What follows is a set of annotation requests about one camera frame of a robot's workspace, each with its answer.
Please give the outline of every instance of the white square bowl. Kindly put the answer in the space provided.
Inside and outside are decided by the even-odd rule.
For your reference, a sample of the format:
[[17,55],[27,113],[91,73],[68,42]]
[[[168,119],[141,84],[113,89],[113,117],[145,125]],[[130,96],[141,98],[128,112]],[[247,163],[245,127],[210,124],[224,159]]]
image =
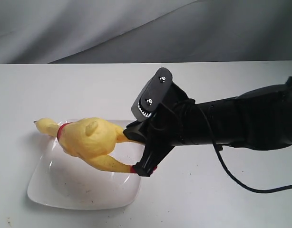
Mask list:
[[[77,120],[64,120],[59,124]],[[123,128],[131,121],[110,121]],[[125,164],[135,164],[144,147],[117,143],[110,154]],[[49,141],[28,186],[28,197],[39,204],[78,210],[114,209],[132,203],[141,177],[137,174],[99,171],[63,152],[56,138]]]

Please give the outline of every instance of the gear teeth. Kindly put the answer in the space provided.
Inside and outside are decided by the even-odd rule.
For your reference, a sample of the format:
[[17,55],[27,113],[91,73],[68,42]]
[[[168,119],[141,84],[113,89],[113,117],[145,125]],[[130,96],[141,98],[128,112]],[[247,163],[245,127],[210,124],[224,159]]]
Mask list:
[[144,117],[150,117],[151,113],[147,112],[146,110],[143,109],[143,107],[141,106],[140,102],[137,103],[137,107],[140,110],[140,112],[143,114]]

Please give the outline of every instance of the bolt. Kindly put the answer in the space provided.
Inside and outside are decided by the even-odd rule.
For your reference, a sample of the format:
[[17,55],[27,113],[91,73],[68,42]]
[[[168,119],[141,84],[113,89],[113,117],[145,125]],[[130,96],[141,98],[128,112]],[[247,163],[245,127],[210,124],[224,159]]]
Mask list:
[[147,105],[151,105],[152,104],[152,100],[151,99],[148,99],[146,102],[147,102]]
[[165,82],[166,78],[165,77],[160,77],[160,82],[163,83]]

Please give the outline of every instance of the gray fabric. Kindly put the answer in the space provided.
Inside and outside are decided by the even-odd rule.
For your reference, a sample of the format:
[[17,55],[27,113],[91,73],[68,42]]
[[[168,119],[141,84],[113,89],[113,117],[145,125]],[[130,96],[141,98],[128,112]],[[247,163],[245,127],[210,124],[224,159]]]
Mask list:
[[198,1],[54,63],[292,60],[292,0]]
[[0,0],[0,63],[48,63],[194,0]]

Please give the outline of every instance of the black cable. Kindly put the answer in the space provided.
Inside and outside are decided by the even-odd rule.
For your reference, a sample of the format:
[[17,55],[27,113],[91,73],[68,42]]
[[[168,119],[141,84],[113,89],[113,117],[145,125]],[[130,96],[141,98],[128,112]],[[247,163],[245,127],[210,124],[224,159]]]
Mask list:
[[197,106],[199,108],[199,110],[201,111],[205,121],[206,121],[206,124],[207,124],[207,127],[208,127],[208,131],[209,131],[209,134],[210,134],[210,137],[211,137],[211,140],[212,140],[212,143],[213,143],[213,146],[214,146],[214,150],[216,151],[216,154],[218,156],[218,159],[219,159],[219,162],[221,163],[224,171],[227,173],[227,175],[232,179],[234,180],[237,184],[239,184],[241,187],[243,187],[244,189],[246,190],[249,190],[249,191],[252,191],[252,192],[256,192],[256,193],[274,193],[274,192],[278,192],[278,191],[284,191],[284,190],[289,190],[289,189],[292,189],[292,185],[287,185],[287,186],[282,186],[282,187],[278,187],[278,188],[274,188],[274,189],[267,189],[267,190],[259,190],[259,189],[253,189],[245,184],[243,184],[241,181],[239,181],[234,175],[232,175],[232,173],[228,170],[225,162],[223,161],[222,159],[222,156],[220,154],[220,150],[221,150],[221,146],[217,145],[216,143],[216,140],[215,140],[215,137],[214,137],[214,133],[212,131],[212,128],[209,124],[209,121],[206,117],[206,115],[204,114],[204,112],[202,111],[202,109]]

